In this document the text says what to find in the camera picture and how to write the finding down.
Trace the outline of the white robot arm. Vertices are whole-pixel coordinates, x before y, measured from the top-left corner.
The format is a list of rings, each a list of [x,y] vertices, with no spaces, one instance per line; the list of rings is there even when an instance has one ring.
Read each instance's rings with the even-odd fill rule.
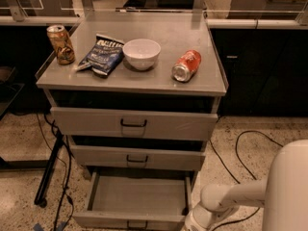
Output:
[[[239,207],[263,212],[263,231],[308,231],[308,141],[293,141],[274,157],[265,179],[245,184],[212,184],[185,218],[183,231],[209,231]]]

